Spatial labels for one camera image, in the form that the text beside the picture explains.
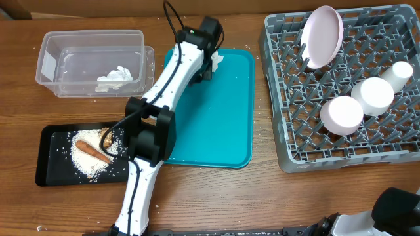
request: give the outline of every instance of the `wooden surface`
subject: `wooden surface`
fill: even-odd
[[[30,20],[31,14],[19,0],[0,0],[0,8],[13,19]]]
[[[32,20],[50,20],[50,19],[66,19],[66,18],[82,18],[79,16],[63,16],[59,14],[45,14],[45,13],[36,13],[31,12]]]
[[[164,165],[150,204],[150,229],[280,229],[335,212],[369,210],[388,187],[416,192],[420,163],[369,165],[286,174],[274,146],[270,96],[258,36],[266,15],[221,16],[223,47],[255,57],[253,159],[243,169]],[[198,27],[202,17],[183,18]],[[98,18],[0,22],[0,235],[80,235],[104,231],[119,214],[125,184],[38,187],[39,137],[46,125],[115,121],[126,98],[57,98],[35,82],[48,31],[140,29],[155,50],[156,76],[174,40],[163,18]],[[217,122],[223,122],[223,116]],[[37,232],[37,226],[43,230]]]
[[[259,14],[268,12],[301,12],[315,10],[322,5],[335,9],[410,4],[420,9],[418,0],[170,0],[182,16],[205,14]],[[164,16],[162,1],[149,0],[19,0],[28,12],[82,17]]]

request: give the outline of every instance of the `plastic container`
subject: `plastic container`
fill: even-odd
[[[132,81],[103,81],[118,66]],[[154,80],[154,51],[144,46],[140,30],[82,30],[49,32],[44,36],[35,80],[58,97],[138,96]],[[115,85],[96,92],[100,84]]]
[[[367,163],[420,161],[420,22],[409,5],[337,10],[343,19],[343,42],[328,65],[308,69],[301,45],[311,12],[266,17],[259,46],[270,89],[279,166],[288,173],[328,170]],[[413,75],[387,112],[365,115],[347,136],[328,132],[321,107],[350,96],[354,85],[378,77],[405,61]]]

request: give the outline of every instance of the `black tray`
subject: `black tray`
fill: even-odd
[[[126,182],[129,172],[127,161],[121,159],[114,160],[106,169],[106,172],[111,170],[111,174],[106,174],[104,172],[98,178],[95,178],[95,181],[91,181],[92,179],[88,179],[88,176],[78,171],[70,157],[71,142],[68,141],[69,132],[71,132],[70,135],[74,135],[75,131],[101,129],[112,127],[114,124],[116,124],[116,122],[49,125],[45,127],[42,130],[39,144],[35,183],[38,186],[62,186],[71,184]],[[123,139],[122,132],[115,133],[117,136],[113,135],[113,141],[115,138],[120,138],[120,140]],[[57,148],[64,148],[63,150],[67,151],[67,154],[56,151]]]

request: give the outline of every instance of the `white cup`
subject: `white cup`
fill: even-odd
[[[359,128],[363,119],[363,109],[354,98],[338,96],[322,106],[320,115],[326,129],[344,136],[356,132]]]
[[[413,67],[407,62],[395,62],[382,75],[394,90],[394,93],[400,92],[408,79],[413,75]]]
[[[372,77],[357,83],[352,89],[352,98],[362,106],[365,115],[382,115],[394,100],[394,91],[385,80]]]

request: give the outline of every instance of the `teal tray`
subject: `teal tray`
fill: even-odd
[[[177,141],[167,164],[241,168],[251,160],[254,58],[239,49],[219,49],[219,55],[212,80],[187,87],[178,102]]]

